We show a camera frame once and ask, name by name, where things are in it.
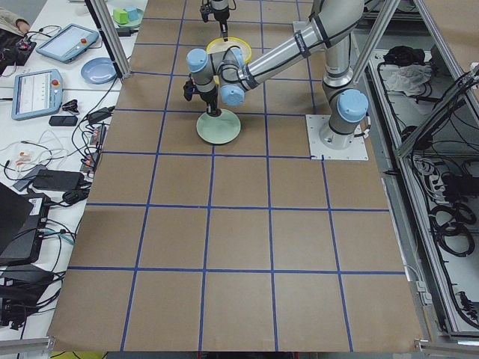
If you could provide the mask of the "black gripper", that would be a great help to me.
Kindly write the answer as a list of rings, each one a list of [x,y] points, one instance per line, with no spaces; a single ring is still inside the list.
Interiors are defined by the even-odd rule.
[[[221,109],[218,108],[218,88],[215,83],[211,90],[202,91],[192,80],[187,80],[183,86],[183,97],[186,101],[191,101],[195,94],[206,103],[207,114],[212,114],[212,108],[216,108],[214,115],[221,114]]]
[[[228,0],[206,0],[201,2],[201,18],[204,22],[209,21],[209,15],[219,22],[220,34],[223,41],[228,41],[228,19],[230,17],[230,5]]]

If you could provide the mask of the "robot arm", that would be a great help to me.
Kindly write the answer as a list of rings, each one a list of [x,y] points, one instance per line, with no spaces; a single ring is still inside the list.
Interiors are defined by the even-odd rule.
[[[183,96],[191,100],[197,94],[206,104],[206,111],[196,123],[198,135],[211,144],[226,144],[235,139],[241,122],[230,108],[242,105],[247,91],[313,53],[325,49],[332,56],[335,50],[347,49],[349,35],[363,10],[363,1],[315,1],[302,30],[249,62],[245,62],[241,48],[230,40],[223,41],[225,49],[219,52],[189,51],[189,79],[183,86]],[[219,101],[228,108],[221,109]]]
[[[230,12],[236,7],[231,8],[228,0],[206,0],[201,2],[200,14],[203,22],[209,22],[209,16],[213,15],[214,19],[219,23],[220,35],[223,41],[229,41],[228,19]]]

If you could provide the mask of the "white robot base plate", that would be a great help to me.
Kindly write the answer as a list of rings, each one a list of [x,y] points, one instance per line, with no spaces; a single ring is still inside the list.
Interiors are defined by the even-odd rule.
[[[358,124],[353,134],[339,135],[329,127],[329,115],[307,114],[306,129],[310,157],[326,161],[367,161],[369,159]]]

